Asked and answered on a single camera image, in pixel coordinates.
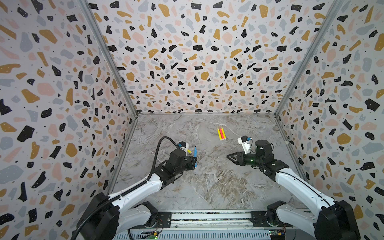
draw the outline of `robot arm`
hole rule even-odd
[[[288,165],[274,159],[273,145],[267,140],[255,141],[255,154],[250,154],[252,146],[247,145],[242,139],[251,138],[243,136],[238,139],[245,151],[229,154],[227,158],[239,166],[258,167],[272,181],[288,189],[311,211],[311,213],[304,212],[278,201],[267,207],[268,224],[273,226],[279,222],[288,223],[317,240],[360,239],[353,209],[347,202],[343,200],[337,202],[323,194],[297,176]]]
[[[153,169],[149,179],[144,178],[134,185],[108,196],[103,193],[94,196],[80,218],[76,234],[72,235],[71,240],[76,239],[78,232],[85,240],[110,240],[119,232],[137,225],[152,227],[157,220],[155,207],[149,202],[144,202],[131,208],[147,196],[173,183],[181,177],[184,171],[195,169],[197,158],[187,156],[187,145],[180,142],[176,146],[178,148],[170,154],[169,159]]]

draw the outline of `terrazzo wallpaper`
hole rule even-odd
[[[132,119],[75,1],[0,1],[0,238],[68,239]]]
[[[271,113],[332,2],[89,5],[139,113]]]
[[[384,239],[383,13],[345,1],[278,116],[309,182],[352,206],[365,240]]]

